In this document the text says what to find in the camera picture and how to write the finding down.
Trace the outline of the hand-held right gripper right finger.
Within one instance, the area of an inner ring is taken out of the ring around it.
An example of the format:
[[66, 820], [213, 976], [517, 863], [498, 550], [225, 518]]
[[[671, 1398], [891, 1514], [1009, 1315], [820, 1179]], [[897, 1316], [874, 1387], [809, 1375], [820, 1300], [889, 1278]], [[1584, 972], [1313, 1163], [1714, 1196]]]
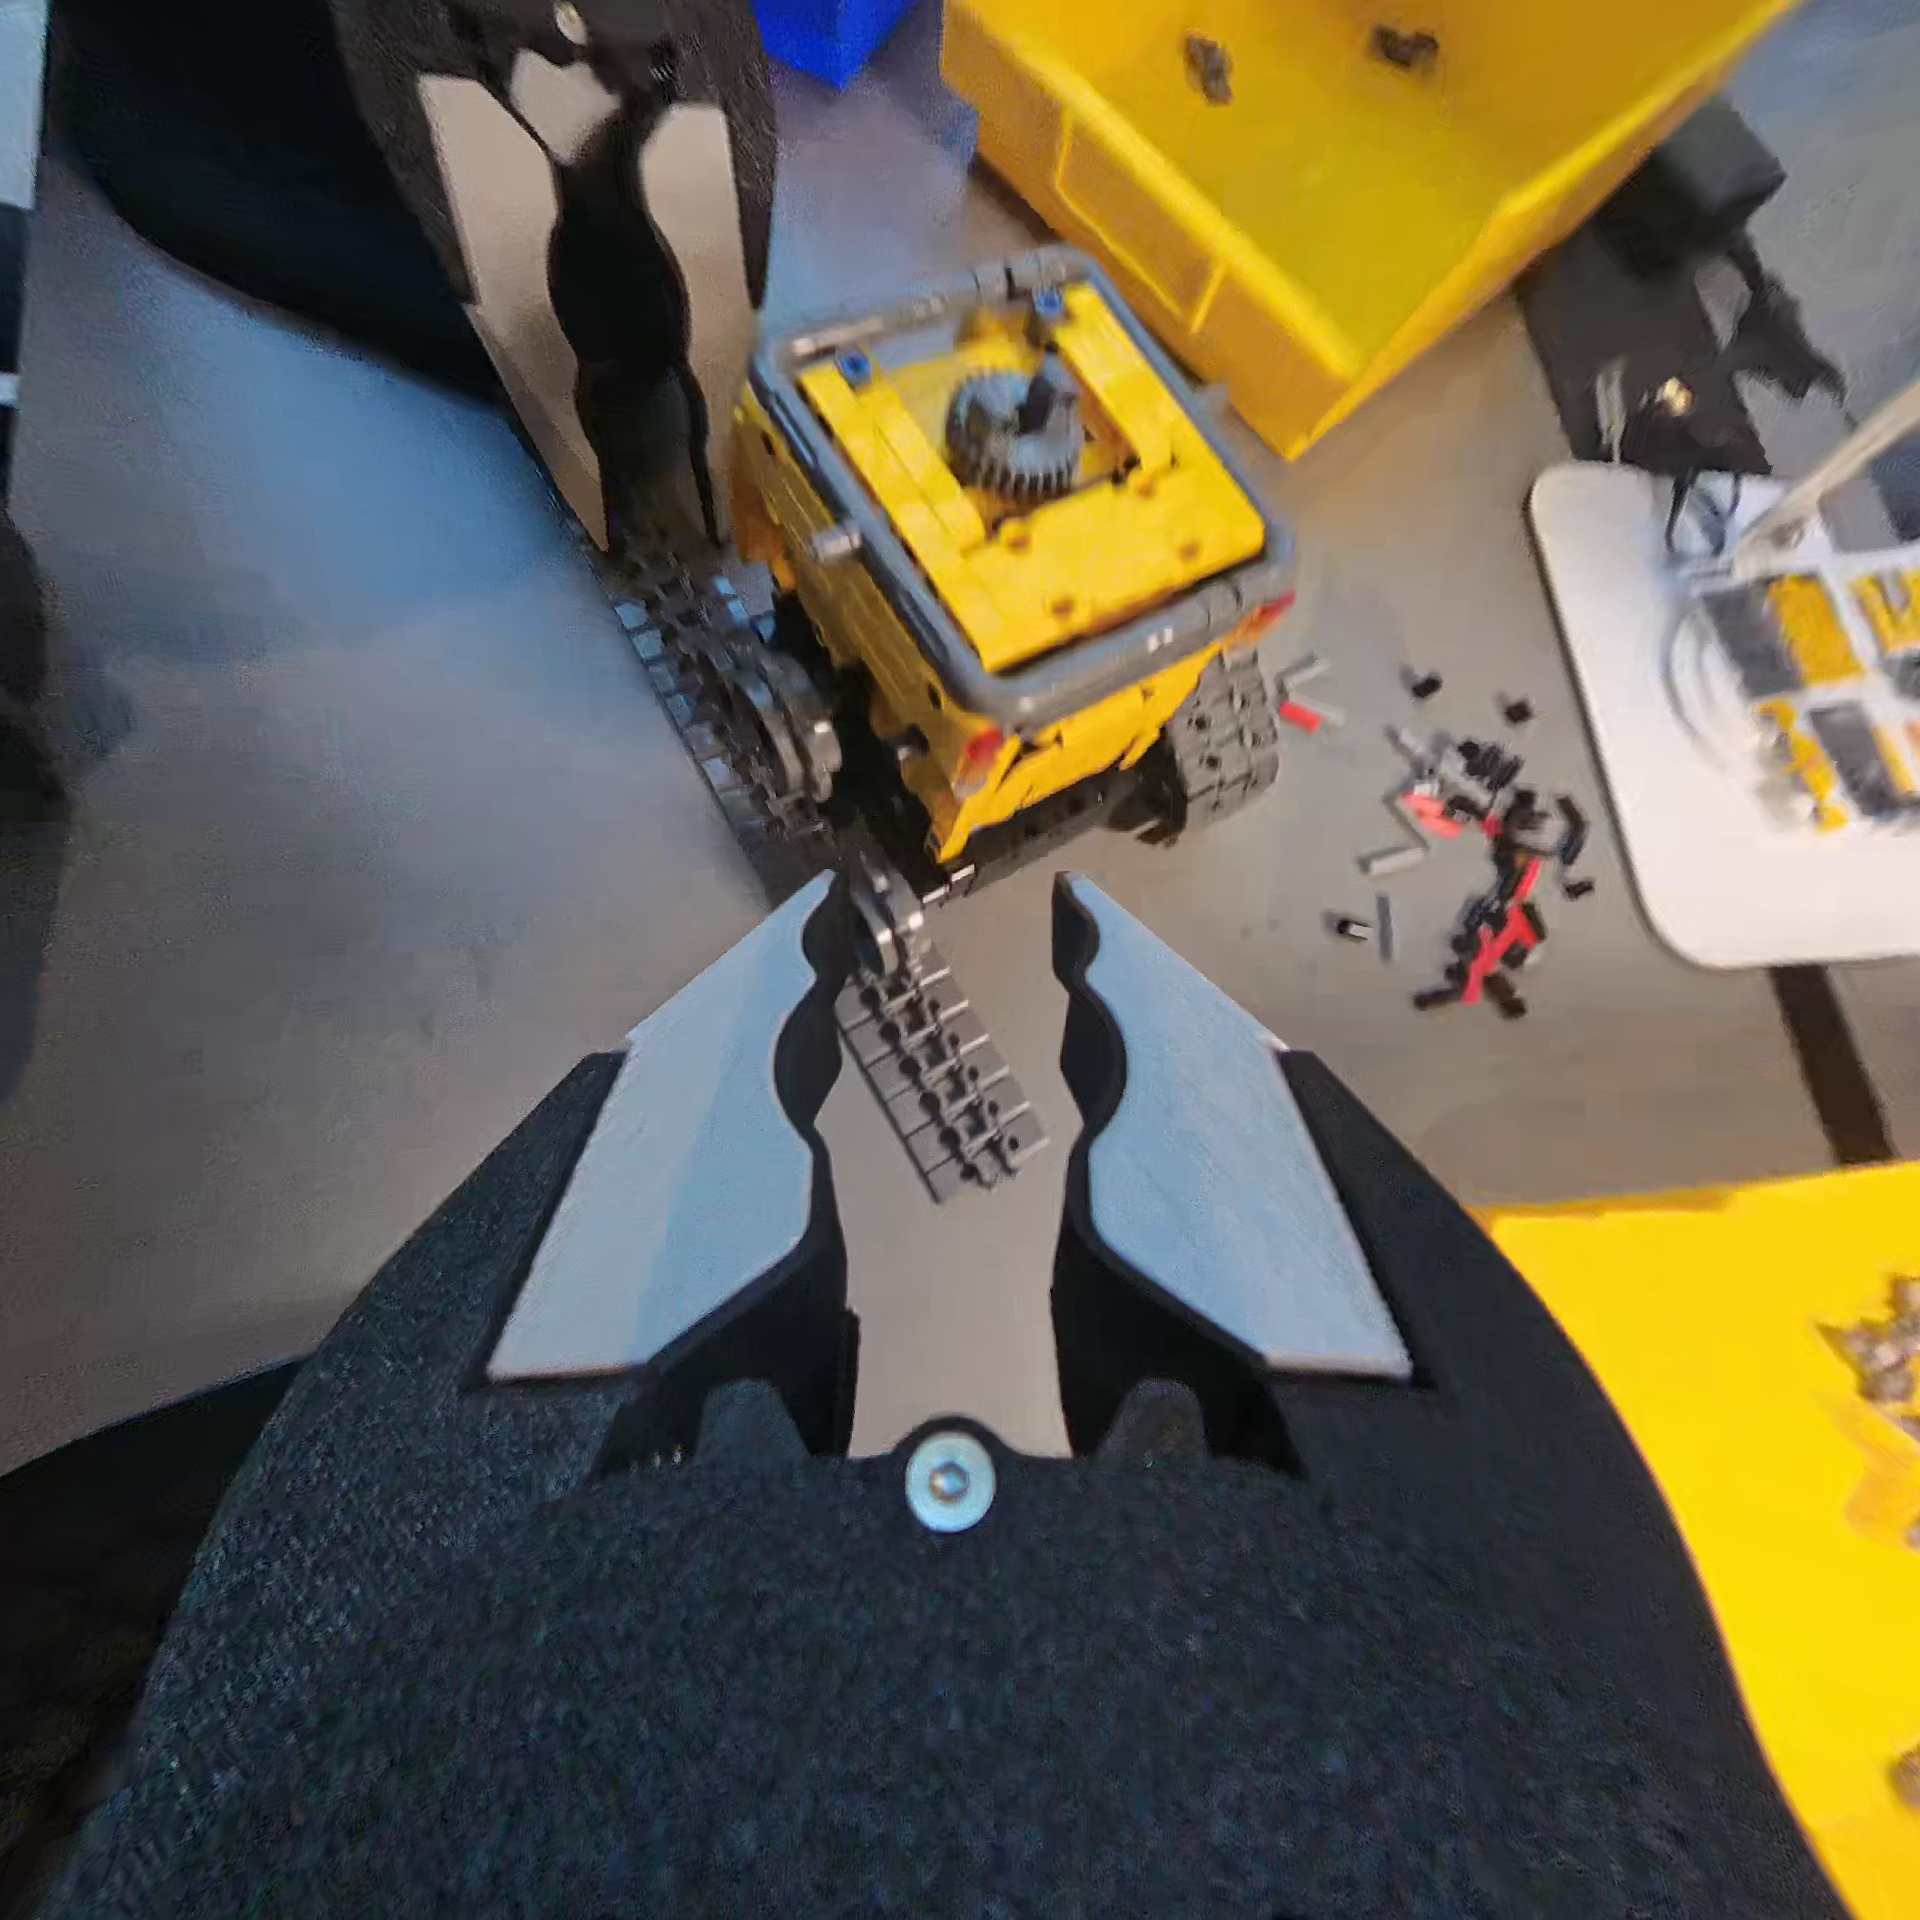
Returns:
[[1261, 1374], [1408, 1382], [1287, 1045], [1090, 878], [1053, 903], [1093, 1246]]

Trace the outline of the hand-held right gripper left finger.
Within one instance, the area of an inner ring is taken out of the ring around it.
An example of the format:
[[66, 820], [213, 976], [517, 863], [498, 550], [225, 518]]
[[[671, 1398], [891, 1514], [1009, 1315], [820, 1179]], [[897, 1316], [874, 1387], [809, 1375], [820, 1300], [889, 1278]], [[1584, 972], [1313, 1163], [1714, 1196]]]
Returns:
[[658, 1362], [773, 1272], [809, 1223], [811, 1147], [777, 1047], [820, 974], [813, 878], [629, 1030], [615, 1078], [500, 1324], [488, 1379]]

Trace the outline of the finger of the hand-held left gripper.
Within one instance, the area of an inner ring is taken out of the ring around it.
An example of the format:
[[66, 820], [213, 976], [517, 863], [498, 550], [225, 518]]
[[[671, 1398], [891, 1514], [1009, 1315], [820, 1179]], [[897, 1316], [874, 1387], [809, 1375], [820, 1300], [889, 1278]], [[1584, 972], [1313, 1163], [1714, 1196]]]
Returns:
[[554, 490], [607, 547], [602, 471], [576, 405], [579, 357], [547, 255], [560, 218], [556, 159], [579, 156], [615, 99], [588, 64], [551, 62], [515, 62], [508, 102], [450, 76], [420, 76], [416, 94], [468, 274], [467, 316]]
[[730, 122], [708, 102], [673, 102], [641, 144], [642, 205], [679, 291], [679, 405], [691, 506], [708, 547], [735, 534], [731, 426], [759, 328], [736, 203]]

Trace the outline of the yellow toy brick bulldozer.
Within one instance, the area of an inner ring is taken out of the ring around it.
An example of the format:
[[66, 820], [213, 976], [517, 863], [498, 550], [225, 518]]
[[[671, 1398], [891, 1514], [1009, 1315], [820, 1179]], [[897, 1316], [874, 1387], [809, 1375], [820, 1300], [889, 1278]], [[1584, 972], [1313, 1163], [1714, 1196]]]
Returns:
[[1088, 255], [769, 335], [731, 453], [773, 610], [712, 677], [783, 824], [937, 903], [1277, 780], [1290, 531]]

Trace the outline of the blue storage bin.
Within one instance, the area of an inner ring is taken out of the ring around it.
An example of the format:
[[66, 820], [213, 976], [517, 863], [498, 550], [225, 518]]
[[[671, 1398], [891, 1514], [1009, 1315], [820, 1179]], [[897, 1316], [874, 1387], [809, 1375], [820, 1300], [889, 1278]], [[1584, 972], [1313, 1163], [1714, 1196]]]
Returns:
[[891, 39], [913, 2], [752, 2], [767, 54], [843, 92]]

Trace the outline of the pile of small brick pins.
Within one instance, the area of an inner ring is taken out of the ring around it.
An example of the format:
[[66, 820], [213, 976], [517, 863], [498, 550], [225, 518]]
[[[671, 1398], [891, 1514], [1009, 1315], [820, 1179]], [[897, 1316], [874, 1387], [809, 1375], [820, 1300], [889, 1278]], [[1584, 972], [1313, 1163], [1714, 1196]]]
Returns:
[[1530, 1015], [1530, 972], [1553, 928], [1549, 901], [1596, 893], [1593, 815], [1557, 783], [1539, 783], [1521, 735], [1539, 717], [1530, 696], [1498, 694], [1493, 733], [1384, 722], [1394, 774], [1380, 796], [1393, 834], [1351, 858], [1351, 875], [1372, 893], [1362, 909], [1345, 903], [1315, 912], [1325, 942], [1372, 952], [1393, 967], [1401, 952], [1401, 912], [1389, 891], [1434, 852], [1459, 848], [1479, 861], [1479, 878], [1439, 936], [1431, 979], [1408, 995], [1420, 1012], [1489, 1008], [1501, 1022]]

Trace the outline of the yellow storage bin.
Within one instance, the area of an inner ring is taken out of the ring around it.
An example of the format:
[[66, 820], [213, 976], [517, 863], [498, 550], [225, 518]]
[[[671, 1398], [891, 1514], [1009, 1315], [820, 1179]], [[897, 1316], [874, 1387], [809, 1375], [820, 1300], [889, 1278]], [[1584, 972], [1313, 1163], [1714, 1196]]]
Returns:
[[[1785, 2], [956, 2], [977, 151], [1293, 460], [1584, 224]], [[1375, 26], [1431, 32], [1424, 76]], [[1233, 52], [1234, 99], [1185, 36]]]
[[1479, 1223], [1635, 1432], [1775, 1776], [1853, 1915], [1917, 1915], [1917, 1555], [1844, 1518], [1818, 1324], [1915, 1275], [1917, 1165], [1499, 1207]]

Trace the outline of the black power adapter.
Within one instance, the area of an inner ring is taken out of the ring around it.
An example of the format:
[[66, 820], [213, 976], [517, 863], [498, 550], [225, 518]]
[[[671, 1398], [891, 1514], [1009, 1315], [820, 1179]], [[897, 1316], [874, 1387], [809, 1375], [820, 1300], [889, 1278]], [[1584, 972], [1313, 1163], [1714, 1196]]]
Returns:
[[1751, 224], [1785, 180], [1784, 159], [1740, 109], [1709, 99], [1618, 184], [1596, 226], [1639, 278], [1724, 258], [1751, 280], [1760, 274]]

